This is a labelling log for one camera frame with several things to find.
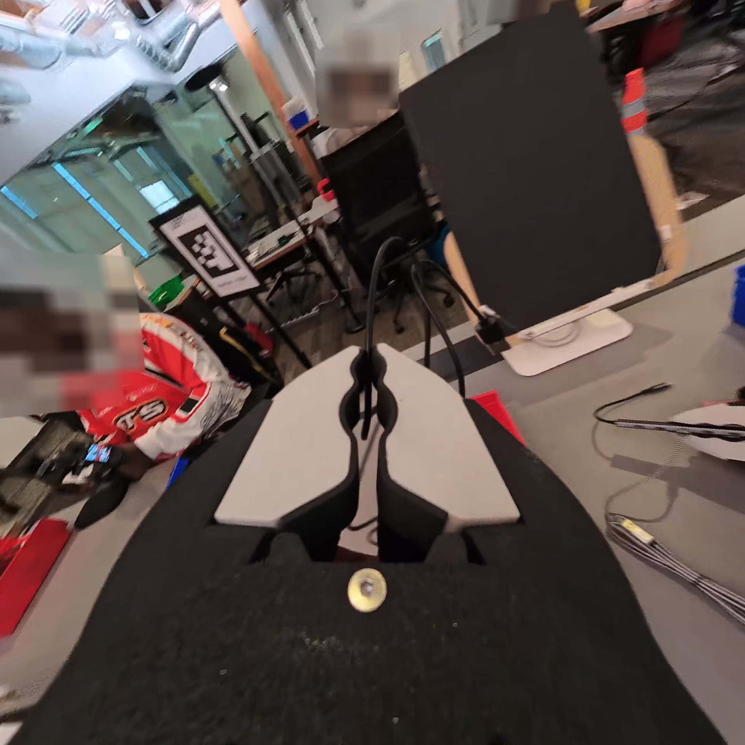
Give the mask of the round silver ventilation duct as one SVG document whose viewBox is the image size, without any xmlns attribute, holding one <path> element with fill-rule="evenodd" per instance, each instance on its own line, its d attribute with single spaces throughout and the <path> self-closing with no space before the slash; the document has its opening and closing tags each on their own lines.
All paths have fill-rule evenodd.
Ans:
<svg viewBox="0 0 745 745">
<path fill-rule="evenodd" d="M 202 33 L 221 18 L 219 1 L 172 1 L 153 18 L 132 27 L 130 44 L 157 69 L 176 73 Z"/>
</svg>

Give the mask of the wood-framed black board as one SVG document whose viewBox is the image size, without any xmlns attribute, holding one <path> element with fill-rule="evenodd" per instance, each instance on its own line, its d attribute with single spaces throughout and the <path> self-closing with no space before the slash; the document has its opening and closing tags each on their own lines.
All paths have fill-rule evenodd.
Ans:
<svg viewBox="0 0 745 745">
<path fill-rule="evenodd" d="M 539 333 L 678 273 L 675 196 L 655 217 L 574 3 L 517 21 L 405 89 L 399 109 L 477 298 Z"/>
</svg>

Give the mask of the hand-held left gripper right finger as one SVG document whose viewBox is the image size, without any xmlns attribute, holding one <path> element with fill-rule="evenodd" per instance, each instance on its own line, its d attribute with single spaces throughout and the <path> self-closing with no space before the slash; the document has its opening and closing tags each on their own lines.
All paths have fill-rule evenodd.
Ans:
<svg viewBox="0 0 745 745">
<path fill-rule="evenodd" d="M 377 345 L 377 416 L 382 561 L 419 562 L 444 534 L 519 521 L 468 400 L 386 343 Z"/>
</svg>

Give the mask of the black jacket yellow stripe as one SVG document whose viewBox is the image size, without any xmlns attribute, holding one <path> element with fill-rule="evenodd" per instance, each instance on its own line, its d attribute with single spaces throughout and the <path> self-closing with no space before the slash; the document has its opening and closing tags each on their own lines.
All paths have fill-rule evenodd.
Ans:
<svg viewBox="0 0 745 745">
<path fill-rule="evenodd" d="M 252 387 L 268 385 L 274 395 L 284 387 L 284 377 L 274 357 L 249 333 L 222 321 L 209 308 L 184 304 L 182 319 L 205 340 L 231 377 Z"/>
</svg>

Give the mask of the orange traffic cone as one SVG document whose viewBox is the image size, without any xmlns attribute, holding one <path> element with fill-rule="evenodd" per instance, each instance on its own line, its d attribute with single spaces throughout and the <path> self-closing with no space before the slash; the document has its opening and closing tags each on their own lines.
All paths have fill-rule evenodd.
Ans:
<svg viewBox="0 0 745 745">
<path fill-rule="evenodd" d="M 626 135 L 645 131 L 647 126 L 645 73 L 642 68 L 626 74 L 621 99 L 621 124 Z"/>
</svg>

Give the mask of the dark grey usb hub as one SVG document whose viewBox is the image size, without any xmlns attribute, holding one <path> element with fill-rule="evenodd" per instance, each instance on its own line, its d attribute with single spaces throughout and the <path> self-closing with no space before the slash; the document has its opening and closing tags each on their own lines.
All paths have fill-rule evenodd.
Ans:
<svg viewBox="0 0 745 745">
<path fill-rule="evenodd" d="M 638 391 L 630 396 L 626 396 L 607 404 L 601 405 L 594 410 L 592 416 L 598 423 L 609 424 L 617 428 L 632 429 L 639 431 L 660 431 L 674 433 L 683 437 L 699 437 L 701 439 L 715 439 L 727 442 L 743 442 L 744 426 L 736 423 L 714 424 L 714 423 L 682 423 L 673 420 L 653 421 L 638 419 L 609 419 L 604 413 L 611 409 L 634 401 L 645 396 L 657 395 L 664 393 L 672 386 L 668 383 L 660 383 Z"/>
</svg>

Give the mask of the marker sign on stand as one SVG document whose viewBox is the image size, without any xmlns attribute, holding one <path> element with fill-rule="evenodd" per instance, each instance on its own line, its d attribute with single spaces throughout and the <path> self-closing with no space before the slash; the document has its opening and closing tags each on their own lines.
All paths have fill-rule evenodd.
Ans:
<svg viewBox="0 0 745 745">
<path fill-rule="evenodd" d="M 279 338 L 305 369 L 312 368 L 308 356 L 282 327 L 275 313 L 260 298 L 265 284 L 256 276 L 235 242 L 220 227 L 206 202 L 195 194 L 149 220 L 164 251 L 184 270 L 190 270 L 206 285 L 213 305 L 237 318 L 230 303 L 249 297 Z"/>
</svg>

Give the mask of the black-white braided cable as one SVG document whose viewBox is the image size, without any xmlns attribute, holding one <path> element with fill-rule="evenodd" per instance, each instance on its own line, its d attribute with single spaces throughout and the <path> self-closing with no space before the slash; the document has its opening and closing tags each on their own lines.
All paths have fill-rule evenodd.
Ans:
<svg viewBox="0 0 745 745">
<path fill-rule="evenodd" d="M 675 505 L 675 496 L 668 496 L 666 506 L 655 517 L 629 516 L 614 509 L 622 497 L 641 489 L 653 480 L 661 480 L 671 470 L 683 454 L 686 445 L 684 437 L 678 436 L 666 461 L 648 475 L 628 484 L 610 494 L 603 505 L 603 520 L 608 536 L 628 553 L 654 568 L 661 569 L 675 580 L 682 581 L 689 589 L 700 594 L 741 626 L 744 625 L 744 598 L 742 595 L 722 586 L 689 565 L 686 565 L 657 537 L 652 535 L 646 525 L 663 522 Z"/>
</svg>

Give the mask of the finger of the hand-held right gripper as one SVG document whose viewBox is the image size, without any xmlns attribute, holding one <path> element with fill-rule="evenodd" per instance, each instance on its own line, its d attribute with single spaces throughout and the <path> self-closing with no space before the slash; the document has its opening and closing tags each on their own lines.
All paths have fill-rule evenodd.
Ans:
<svg viewBox="0 0 745 745">
<path fill-rule="evenodd" d="M 677 423 L 744 426 L 744 405 L 707 405 L 675 415 Z"/>
<path fill-rule="evenodd" d="M 714 439 L 712 437 L 688 437 L 687 444 L 698 452 L 710 455 L 722 461 L 744 460 L 744 441 L 733 442 Z"/>
</svg>

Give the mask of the black mesh office chair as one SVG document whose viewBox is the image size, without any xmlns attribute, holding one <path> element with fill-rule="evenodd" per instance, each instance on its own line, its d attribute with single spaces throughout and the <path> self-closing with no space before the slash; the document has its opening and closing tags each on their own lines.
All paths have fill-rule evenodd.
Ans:
<svg viewBox="0 0 745 745">
<path fill-rule="evenodd" d="M 411 266 L 434 246 L 444 223 L 424 192 L 405 120 L 394 113 L 322 158 L 341 217 L 341 243 L 357 279 L 373 300 L 396 299 L 393 329 L 411 287 Z"/>
</svg>

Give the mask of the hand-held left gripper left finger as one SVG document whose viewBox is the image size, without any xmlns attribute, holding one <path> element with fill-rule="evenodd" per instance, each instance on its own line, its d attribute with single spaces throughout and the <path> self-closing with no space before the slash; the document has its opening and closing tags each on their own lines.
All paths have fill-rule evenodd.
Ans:
<svg viewBox="0 0 745 745">
<path fill-rule="evenodd" d="M 313 561 L 331 562 L 359 508 L 364 350 L 347 347 L 295 378 L 260 419 L 216 509 L 219 525 L 297 535 Z"/>
</svg>

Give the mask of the small red plastic bin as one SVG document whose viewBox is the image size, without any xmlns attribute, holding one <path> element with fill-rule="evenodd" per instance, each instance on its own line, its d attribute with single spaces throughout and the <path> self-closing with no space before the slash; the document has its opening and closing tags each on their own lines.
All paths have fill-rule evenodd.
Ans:
<svg viewBox="0 0 745 745">
<path fill-rule="evenodd" d="M 12 636 L 71 537 L 66 521 L 44 518 L 1 540 L 1 638 Z"/>
</svg>

